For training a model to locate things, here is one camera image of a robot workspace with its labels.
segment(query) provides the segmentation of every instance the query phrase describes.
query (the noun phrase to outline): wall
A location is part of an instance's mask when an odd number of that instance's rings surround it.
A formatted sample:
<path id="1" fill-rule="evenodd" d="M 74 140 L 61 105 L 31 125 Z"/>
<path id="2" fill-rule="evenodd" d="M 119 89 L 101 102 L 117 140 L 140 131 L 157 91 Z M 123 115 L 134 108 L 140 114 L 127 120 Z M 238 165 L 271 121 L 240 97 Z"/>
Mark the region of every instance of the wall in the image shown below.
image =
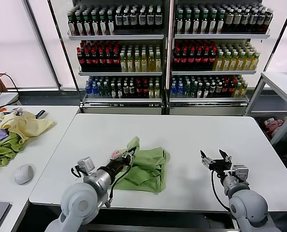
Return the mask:
<path id="1" fill-rule="evenodd" d="M 56 87 L 21 0 L 0 0 L 0 73 L 18 87 Z M 6 87 L 12 87 L 7 77 Z"/>

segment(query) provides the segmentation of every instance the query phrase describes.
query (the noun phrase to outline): metal frame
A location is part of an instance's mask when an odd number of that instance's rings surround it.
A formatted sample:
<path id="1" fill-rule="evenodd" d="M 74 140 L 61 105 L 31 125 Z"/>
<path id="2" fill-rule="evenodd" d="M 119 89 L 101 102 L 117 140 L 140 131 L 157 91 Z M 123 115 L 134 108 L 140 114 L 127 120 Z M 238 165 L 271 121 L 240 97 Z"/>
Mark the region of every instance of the metal frame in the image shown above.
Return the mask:
<path id="1" fill-rule="evenodd" d="M 245 110 L 244 116 L 250 116 L 252 113 L 252 109 L 255 105 L 255 102 L 260 96 L 260 93 L 265 87 L 265 84 L 268 84 L 285 102 L 287 102 L 287 97 L 279 90 L 278 86 L 276 86 L 272 81 L 270 81 L 269 78 L 267 78 L 263 73 L 260 76 L 259 82 L 257 83 L 256 89 L 254 91 L 254 94 L 250 100 L 250 103 L 248 107 Z M 277 144 L 283 137 L 283 135 L 287 131 L 287 120 L 284 122 L 284 124 L 281 126 L 279 130 L 276 131 L 273 138 L 270 140 L 270 143 L 272 145 Z"/>

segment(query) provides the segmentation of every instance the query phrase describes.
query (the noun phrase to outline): bottle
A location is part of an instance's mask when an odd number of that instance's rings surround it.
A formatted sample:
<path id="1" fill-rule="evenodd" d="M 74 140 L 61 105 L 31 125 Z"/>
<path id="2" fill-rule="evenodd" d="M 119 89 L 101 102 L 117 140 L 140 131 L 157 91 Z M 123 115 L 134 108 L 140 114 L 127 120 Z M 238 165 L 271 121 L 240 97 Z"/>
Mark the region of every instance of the bottle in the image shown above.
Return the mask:
<path id="1" fill-rule="evenodd" d="M 135 52 L 135 69 L 136 72 L 140 72 L 141 68 L 140 68 L 140 56 L 138 52 Z"/>
<path id="2" fill-rule="evenodd" d="M 236 66 L 234 67 L 234 70 L 243 70 L 242 66 L 243 66 L 243 62 L 244 62 L 244 56 L 245 56 L 245 52 L 241 52 L 239 58 L 237 59 L 236 62 Z"/>
<path id="3" fill-rule="evenodd" d="M 100 28 L 101 28 L 101 33 L 102 35 L 106 35 L 106 18 L 105 18 L 105 13 L 103 11 L 99 12 L 100 16 Z"/>
<path id="4" fill-rule="evenodd" d="M 252 58 L 253 58 L 253 52 L 249 52 L 247 57 L 244 59 L 241 70 L 249 70 L 250 69 Z"/>
<path id="5" fill-rule="evenodd" d="M 84 11 L 83 12 L 83 19 L 84 19 L 84 29 L 86 32 L 86 35 L 91 35 L 91 19 L 89 17 L 89 13 Z"/>
<path id="6" fill-rule="evenodd" d="M 78 29 L 78 35 L 85 35 L 85 31 L 83 29 L 83 25 L 84 25 L 84 20 L 82 20 L 82 17 L 81 17 L 81 12 L 77 11 L 75 12 L 75 15 L 76 15 L 76 26 L 77 26 L 77 29 Z"/>
<path id="7" fill-rule="evenodd" d="M 153 13 L 153 9 L 149 9 L 148 13 L 148 27 L 149 29 L 154 29 L 155 15 Z"/>
<path id="8" fill-rule="evenodd" d="M 122 70 L 122 72 L 127 72 L 128 69 L 127 69 L 125 54 L 121 53 L 120 57 L 121 57 L 121 70 Z"/>
<path id="9" fill-rule="evenodd" d="M 222 95 L 223 95 L 223 97 L 226 97 L 227 91 L 228 91 L 228 80 L 226 80 L 223 83 L 223 86 L 222 86 Z"/>
<path id="10" fill-rule="evenodd" d="M 249 24 L 248 24 L 248 33 L 252 33 L 256 29 L 256 22 L 258 19 L 258 10 L 255 9 L 254 12 L 250 15 Z"/>
<path id="11" fill-rule="evenodd" d="M 197 34 L 197 33 L 198 33 L 198 28 L 199 28 L 199 14 L 200 14 L 200 10 L 195 9 L 194 19 L 193 19 L 193 34 Z"/>
<path id="12" fill-rule="evenodd" d="M 170 87 L 170 98 L 176 98 L 176 94 L 177 94 L 176 84 L 172 83 Z"/>
<path id="13" fill-rule="evenodd" d="M 245 13 L 243 13 L 241 17 L 239 32 L 247 31 L 247 25 L 249 24 L 249 19 L 250 19 L 250 9 L 246 9 Z"/>
<path id="14" fill-rule="evenodd" d="M 213 96 L 215 92 L 215 88 L 216 88 L 215 82 L 212 82 L 212 84 L 210 85 L 209 93 L 208 93 L 209 98 Z"/>
<path id="15" fill-rule="evenodd" d="M 248 88 L 248 83 L 245 82 L 243 88 L 240 89 L 239 98 L 244 98 L 246 94 L 246 89 Z"/>
<path id="16" fill-rule="evenodd" d="M 226 33 L 231 32 L 231 24 L 234 19 L 234 9 L 230 9 L 229 12 L 226 13 L 225 25 L 223 31 Z"/>
<path id="17" fill-rule="evenodd" d="M 156 52 L 155 64 L 156 64 L 156 71 L 161 72 L 162 71 L 162 60 L 161 60 L 161 52 L 159 51 Z"/>
<path id="18" fill-rule="evenodd" d="M 273 10 L 267 11 L 266 12 L 266 17 L 265 17 L 265 20 L 264 20 L 264 24 L 263 24 L 262 30 L 261 30 L 263 34 L 266 34 L 266 32 L 268 30 L 268 27 L 269 27 L 269 24 L 272 21 L 272 18 L 273 18 Z"/>
<path id="19" fill-rule="evenodd" d="M 250 70 L 255 70 L 256 69 L 256 67 L 257 67 L 257 64 L 258 64 L 258 62 L 259 62 L 259 55 L 260 55 L 260 53 L 259 52 L 256 52 L 255 53 L 255 57 L 254 57 L 254 59 L 252 60 L 252 62 L 251 62 L 251 65 L 250 65 Z"/>
<path id="20" fill-rule="evenodd" d="M 237 13 L 234 15 L 234 19 L 232 21 L 232 33 L 238 33 L 239 32 L 239 26 L 240 26 L 240 21 L 241 21 L 241 9 L 237 10 Z"/>
<path id="21" fill-rule="evenodd" d="M 177 98 L 183 98 L 183 84 L 179 83 Z"/>
<path id="22" fill-rule="evenodd" d="M 215 28 L 215 24 L 216 24 L 216 20 L 215 20 L 216 13 L 217 13 L 217 10 L 212 10 L 210 24 L 209 24 L 209 34 L 214 33 L 214 28 Z"/>
<path id="23" fill-rule="evenodd" d="M 92 18 L 92 25 L 93 25 L 94 34 L 99 35 L 98 20 L 97 20 L 97 15 L 96 15 L 95 11 L 91 12 L 91 18 Z"/>
<path id="24" fill-rule="evenodd" d="M 217 21 L 216 34 L 220 34 L 223 30 L 225 10 L 220 10 L 219 20 Z"/>
<path id="25" fill-rule="evenodd" d="M 156 70 L 153 52 L 150 52 L 150 54 L 149 54 L 148 69 L 149 69 L 149 72 L 154 72 Z"/>
<path id="26" fill-rule="evenodd" d="M 207 23 L 208 23 L 208 10 L 203 10 L 203 15 L 201 19 L 200 34 L 206 33 Z"/>
<path id="27" fill-rule="evenodd" d="M 157 29 L 161 29 L 163 27 L 163 13 L 160 7 L 157 7 L 155 14 L 155 25 Z"/>
<path id="28" fill-rule="evenodd" d="M 192 14 L 192 10 L 190 10 L 190 9 L 186 10 L 184 34 L 189 34 L 189 33 L 190 33 L 190 28 L 191 28 L 191 14 Z"/>
<path id="29" fill-rule="evenodd" d="M 228 70 L 233 71 L 236 66 L 238 52 L 233 52 L 231 58 L 229 59 Z"/>
<path id="30" fill-rule="evenodd" d="M 138 22 L 137 22 L 137 15 L 135 13 L 135 10 L 130 11 L 130 25 L 132 29 L 137 29 Z"/>
<path id="31" fill-rule="evenodd" d="M 133 66 L 134 66 L 134 64 L 133 64 L 133 56 L 132 56 L 131 52 L 128 52 L 127 53 L 127 68 L 128 68 L 129 72 L 133 72 L 134 71 Z"/>
<path id="32" fill-rule="evenodd" d="M 235 90 L 234 90 L 234 92 L 232 93 L 231 97 L 232 97 L 232 98 L 238 98 L 241 88 L 242 88 L 242 84 L 241 84 L 241 82 L 238 82 L 237 87 L 235 88 Z"/>
<path id="33" fill-rule="evenodd" d="M 213 64 L 212 70 L 214 70 L 214 71 L 221 70 L 222 62 L 223 62 L 223 52 L 220 51 L 218 56 L 217 56 L 216 61 Z"/>
<path id="34" fill-rule="evenodd" d="M 74 18 L 74 14 L 72 11 L 68 11 L 68 27 L 72 36 L 78 35 L 76 32 L 78 31 L 76 26 L 76 20 Z"/>
<path id="35" fill-rule="evenodd" d="M 178 18 L 176 20 L 177 23 L 177 34 L 182 34 L 182 27 L 183 27 L 183 20 L 182 20 L 182 16 L 183 16 L 183 10 L 178 10 Z"/>
<path id="36" fill-rule="evenodd" d="M 230 59 L 230 54 L 231 52 L 227 52 L 225 57 L 223 57 L 223 61 L 222 61 L 222 65 L 220 70 L 222 71 L 227 71 L 228 70 L 228 66 L 229 66 L 229 59 Z"/>
<path id="37" fill-rule="evenodd" d="M 130 28 L 130 16 L 127 9 L 124 10 L 123 14 L 123 27 L 126 30 Z"/>
<path id="38" fill-rule="evenodd" d="M 198 89 L 197 89 L 197 98 L 201 98 L 201 94 L 202 94 L 202 83 L 200 82 L 198 84 Z"/>

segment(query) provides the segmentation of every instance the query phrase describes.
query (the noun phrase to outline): black cable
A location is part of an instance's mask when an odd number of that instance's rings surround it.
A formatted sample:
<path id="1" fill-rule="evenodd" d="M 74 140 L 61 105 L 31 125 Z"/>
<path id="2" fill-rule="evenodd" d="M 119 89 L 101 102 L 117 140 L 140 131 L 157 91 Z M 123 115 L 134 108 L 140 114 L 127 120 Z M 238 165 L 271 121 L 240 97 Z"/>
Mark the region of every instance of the black cable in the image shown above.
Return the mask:
<path id="1" fill-rule="evenodd" d="M 0 108 L 3 108 L 3 107 L 5 107 L 5 106 L 7 106 L 7 105 L 12 105 L 13 103 L 15 103 L 15 102 L 19 101 L 20 95 L 19 95 L 19 91 L 18 91 L 18 89 L 17 89 L 17 87 L 16 87 L 16 85 L 15 85 L 15 83 L 14 83 L 13 79 L 12 79 L 8 74 L 6 74 L 6 73 L 0 73 L 0 75 L 5 75 L 5 76 L 9 77 L 9 78 L 10 78 L 10 80 L 11 80 L 11 82 L 12 82 L 12 84 L 14 85 L 14 87 L 15 87 L 15 89 L 16 89 L 16 91 L 17 91 L 17 93 L 18 93 L 17 100 L 15 100 L 15 101 L 13 101 L 13 102 L 10 102 L 10 103 L 8 103 L 8 104 L 5 104 L 5 105 L 0 106 Z"/>
<path id="2" fill-rule="evenodd" d="M 230 212 L 230 208 L 228 208 L 227 206 L 225 206 L 225 205 L 221 202 L 221 200 L 219 199 L 219 197 L 218 197 L 217 194 L 216 194 L 215 187 L 214 187 L 213 173 L 214 173 L 214 170 L 211 172 L 211 183 L 212 183 L 213 193 L 214 193 L 214 195 L 215 195 L 217 201 L 221 204 L 221 206 L 224 207 L 227 211 Z"/>
<path id="3" fill-rule="evenodd" d="M 112 188 L 111 188 L 111 191 L 110 191 L 110 195 L 109 195 L 109 201 L 111 201 L 112 198 L 113 198 L 113 189 L 114 189 L 116 183 L 117 183 L 119 180 L 121 180 L 121 179 L 131 170 L 131 166 L 130 166 L 130 165 L 128 165 L 127 167 L 129 167 L 129 168 L 127 169 L 127 171 L 126 171 L 123 175 L 121 175 L 121 176 L 114 182 L 114 184 L 112 185 Z"/>

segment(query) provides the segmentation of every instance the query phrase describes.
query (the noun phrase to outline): bottle label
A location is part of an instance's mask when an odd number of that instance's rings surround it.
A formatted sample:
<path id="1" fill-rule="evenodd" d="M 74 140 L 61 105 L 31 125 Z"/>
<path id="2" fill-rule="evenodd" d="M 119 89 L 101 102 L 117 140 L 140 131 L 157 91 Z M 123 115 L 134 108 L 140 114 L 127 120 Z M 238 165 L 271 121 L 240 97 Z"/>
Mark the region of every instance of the bottle label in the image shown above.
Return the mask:
<path id="1" fill-rule="evenodd" d="M 182 33 L 182 21 L 178 21 L 177 23 L 177 34 L 181 34 Z"/>
<path id="2" fill-rule="evenodd" d="M 75 36 L 76 35 L 76 30 L 75 30 L 74 24 L 73 23 L 68 23 L 68 26 L 69 26 L 71 35 Z"/>
<path id="3" fill-rule="evenodd" d="M 186 21 L 184 34 L 188 34 L 190 32 L 190 27 L 191 27 L 191 21 Z"/>
<path id="4" fill-rule="evenodd" d="M 95 35 L 99 35 L 97 23 L 93 23 L 93 30 L 94 30 Z"/>
<path id="5" fill-rule="evenodd" d="M 266 15 L 265 20 L 264 20 L 264 24 L 265 25 L 269 25 L 271 20 L 272 20 L 272 16 L 271 15 Z"/>
<path id="6" fill-rule="evenodd" d="M 229 65 L 229 60 L 225 60 L 225 62 L 224 62 L 224 67 L 223 67 L 223 71 L 227 71 L 228 65 Z"/>
<path id="7" fill-rule="evenodd" d="M 154 25 L 154 15 L 148 15 L 148 25 Z"/>
<path id="8" fill-rule="evenodd" d="M 77 29 L 79 30 L 80 35 L 84 35 L 82 23 L 77 23 L 76 25 L 77 25 Z"/>
<path id="9" fill-rule="evenodd" d="M 133 63 L 131 61 L 127 62 L 127 66 L 128 66 L 128 71 L 132 72 L 133 71 Z"/>
<path id="10" fill-rule="evenodd" d="M 207 21 L 202 21 L 200 34 L 204 34 L 206 32 L 206 27 L 207 27 Z"/>
<path id="11" fill-rule="evenodd" d="M 210 63 L 214 63 L 215 62 L 215 58 L 209 58 L 209 62 Z"/>
<path id="12" fill-rule="evenodd" d="M 195 21 L 193 25 L 193 34 L 197 34 L 199 21 Z"/>
<path id="13" fill-rule="evenodd" d="M 110 35 L 114 35 L 114 24 L 112 22 L 109 22 L 109 30 Z"/>
<path id="14" fill-rule="evenodd" d="M 89 23 L 84 23 L 85 31 L 87 35 L 91 35 L 91 28 Z"/>
<path id="15" fill-rule="evenodd" d="M 136 72 L 140 71 L 140 62 L 139 61 L 135 62 L 135 68 L 136 68 Z"/>
<path id="16" fill-rule="evenodd" d="M 118 92 L 118 96 L 119 96 L 119 98 L 123 98 L 123 93 L 122 93 L 122 91 L 119 91 L 119 92 Z"/>
<path id="17" fill-rule="evenodd" d="M 198 92 L 197 92 L 197 98 L 200 98 L 201 97 L 201 90 L 199 90 Z"/>
<path id="18" fill-rule="evenodd" d="M 209 27 L 209 34 L 213 34 L 214 27 L 215 27 L 215 21 L 211 21 Z"/>
<path id="19" fill-rule="evenodd" d="M 239 60 L 238 65 L 237 65 L 237 70 L 241 70 L 242 65 L 243 65 L 243 60 Z"/>
<path id="20" fill-rule="evenodd" d="M 259 15 L 256 24 L 262 25 L 264 23 L 264 20 L 265 20 L 265 15 Z"/>
<path id="21" fill-rule="evenodd" d="M 121 62 L 121 68 L 122 68 L 122 72 L 126 71 L 126 63 L 125 62 Z"/>
<path id="22" fill-rule="evenodd" d="M 147 20 L 146 20 L 146 15 L 139 15 L 139 24 L 144 26 L 146 25 Z"/>
<path id="23" fill-rule="evenodd" d="M 209 91 L 204 91 L 203 92 L 203 98 L 207 98 L 208 93 L 209 93 Z"/>
<path id="24" fill-rule="evenodd" d="M 117 26 L 122 26 L 123 25 L 123 18 L 121 15 L 116 15 L 115 16 L 115 24 Z"/>
<path id="25" fill-rule="evenodd" d="M 147 63 L 146 62 L 141 62 L 141 68 L 143 72 L 147 71 Z"/>
<path id="26" fill-rule="evenodd" d="M 230 71 L 233 71 L 233 70 L 234 70 L 235 65 L 236 65 L 236 61 L 235 61 L 235 60 L 232 60 L 232 61 L 231 61 L 231 63 L 230 63 L 229 70 L 230 70 Z"/>
<path id="27" fill-rule="evenodd" d="M 240 23 L 241 23 L 242 25 L 247 25 L 248 22 L 249 22 L 249 16 L 250 16 L 250 15 L 248 15 L 248 14 L 243 14 L 242 17 L 241 17 Z"/>
<path id="28" fill-rule="evenodd" d="M 113 63 L 119 64 L 120 63 L 120 59 L 113 59 Z"/>
<path id="29" fill-rule="evenodd" d="M 216 34 L 220 34 L 223 28 L 224 21 L 219 21 L 216 28 Z"/>
<path id="30" fill-rule="evenodd" d="M 136 15 L 131 15 L 131 16 L 130 16 L 130 24 L 131 24 L 132 26 L 135 26 L 135 25 L 138 24 L 138 22 L 137 22 L 137 16 L 136 16 Z"/>
<path id="31" fill-rule="evenodd" d="M 222 65 L 222 60 L 218 60 L 217 63 L 216 63 L 215 70 L 216 70 L 216 71 L 219 71 L 220 68 L 221 68 L 221 65 Z"/>
<path id="32" fill-rule="evenodd" d="M 126 26 L 129 25 L 129 15 L 123 15 L 123 24 Z"/>
<path id="33" fill-rule="evenodd" d="M 202 57 L 202 58 L 201 58 L 201 62 L 203 62 L 203 63 L 207 63 L 207 62 L 208 62 L 208 58 L 204 58 L 204 57 Z"/>
<path id="34" fill-rule="evenodd" d="M 162 70 L 162 63 L 160 60 L 157 60 L 156 62 L 156 71 L 160 72 Z"/>
<path id="35" fill-rule="evenodd" d="M 163 23 L 163 15 L 162 14 L 155 15 L 155 24 L 159 26 L 162 23 Z"/>
<path id="36" fill-rule="evenodd" d="M 246 63 L 245 63 L 245 66 L 244 66 L 244 70 L 249 70 L 250 64 L 251 64 L 251 61 L 247 60 Z"/>
<path id="37" fill-rule="evenodd" d="M 188 62 L 188 63 L 193 63 L 193 62 L 194 62 L 194 58 L 188 58 L 188 59 L 187 59 L 187 62 Z"/>
<path id="38" fill-rule="evenodd" d="M 101 32 L 103 35 L 106 35 L 106 24 L 104 22 L 100 23 Z"/>

